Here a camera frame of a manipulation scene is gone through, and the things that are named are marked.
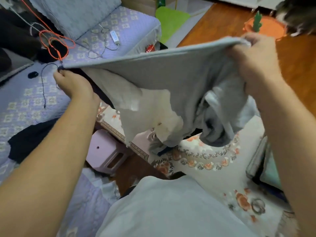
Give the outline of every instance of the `floral rug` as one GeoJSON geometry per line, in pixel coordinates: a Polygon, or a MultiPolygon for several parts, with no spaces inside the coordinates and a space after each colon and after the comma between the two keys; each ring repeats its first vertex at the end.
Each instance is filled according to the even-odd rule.
{"type": "MultiPolygon", "coordinates": [[[[114,109],[101,104],[97,121],[124,141],[120,117],[114,109]]],[[[264,134],[261,118],[252,118],[224,147],[205,145],[195,135],[160,157],[148,151],[149,133],[137,135],[131,149],[157,170],[166,176],[178,171],[192,176],[259,236],[296,236],[297,222],[290,207],[246,177],[246,168],[264,134]]]]}

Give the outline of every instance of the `orange cable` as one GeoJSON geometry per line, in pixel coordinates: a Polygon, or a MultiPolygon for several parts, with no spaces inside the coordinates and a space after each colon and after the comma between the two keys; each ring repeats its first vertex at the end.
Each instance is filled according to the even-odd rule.
{"type": "Polygon", "coordinates": [[[42,30],[42,31],[39,32],[39,39],[40,39],[40,42],[42,43],[42,45],[47,48],[49,54],[50,54],[54,59],[57,59],[57,60],[62,61],[62,59],[64,59],[66,56],[68,56],[68,54],[69,54],[69,49],[75,48],[76,43],[75,43],[72,39],[70,39],[70,38],[68,38],[68,37],[65,37],[65,36],[62,36],[62,35],[59,35],[59,34],[53,32],[53,30],[52,30],[41,18],[39,18],[38,15],[36,15],[36,13],[26,4],[26,2],[25,2],[24,0],[21,0],[21,1],[22,1],[22,2],[26,5],[26,7],[37,17],[37,19],[39,19],[39,20],[49,29],[49,30],[42,30]],[[48,47],[48,46],[43,42],[43,40],[42,40],[42,36],[45,37],[45,35],[44,35],[43,33],[46,33],[46,32],[51,35],[51,37],[48,39],[48,44],[49,44],[51,47],[53,47],[53,49],[57,52],[58,58],[55,57],[55,56],[53,56],[53,54],[51,53],[49,47],[48,47]],[[64,39],[67,39],[67,40],[69,40],[69,41],[72,41],[72,43],[73,43],[74,45],[73,45],[73,46],[68,46],[64,39]],[[52,42],[53,40],[56,40],[56,41],[60,42],[64,47],[67,48],[67,52],[66,52],[66,54],[65,54],[64,56],[61,56],[60,52],[51,44],[51,42],[52,42]]]}

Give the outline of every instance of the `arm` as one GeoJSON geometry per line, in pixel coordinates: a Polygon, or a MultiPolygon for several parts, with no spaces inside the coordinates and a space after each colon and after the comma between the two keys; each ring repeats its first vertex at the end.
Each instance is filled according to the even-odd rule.
{"type": "Polygon", "coordinates": [[[231,55],[257,102],[301,236],[315,236],[316,120],[283,80],[274,39],[255,33],[245,38],[252,47],[235,46],[231,55]]]}
{"type": "Polygon", "coordinates": [[[89,82],[54,73],[71,102],[52,130],[0,187],[3,236],[56,236],[88,153],[100,99],[89,82]]]}

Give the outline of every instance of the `hand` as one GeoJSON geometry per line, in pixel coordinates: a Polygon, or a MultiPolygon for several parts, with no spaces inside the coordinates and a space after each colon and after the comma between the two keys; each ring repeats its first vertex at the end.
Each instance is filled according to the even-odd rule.
{"type": "Polygon", "coordinates": [[[229,54],[238,63],[239,73],[246,82],[247,94],[256,99],[263,85],[271,81],[283,81],[275,39],[251,32],[242,37],[252,46],[235,45],[229,54]]]}
{"type": "Polygon", "coordinates": [[[53,76],[57,85],[72,100],[81,99],[92,101],[97,108],[100,106],[99,96],[93,92],[89,81],[83,76],[66,70],[61,70],[60,72],[56,71],[53,76]]]}

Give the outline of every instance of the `orange container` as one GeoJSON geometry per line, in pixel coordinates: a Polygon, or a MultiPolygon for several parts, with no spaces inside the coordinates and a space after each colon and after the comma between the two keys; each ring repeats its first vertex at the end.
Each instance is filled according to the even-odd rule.
{"type": "MultiPolygon", "coordinates": [[[[254,32],[252,30],[253,21],[254,18],[251,18],[245,22],[245,27],[243,28],[245,32],[254,32]]],[[[262,23],[262,27],[259,30],[260,34],[274,37],[277,41],[286,36],[286,25],[273,17],[263,16],[260,23],[262,23]]]]}

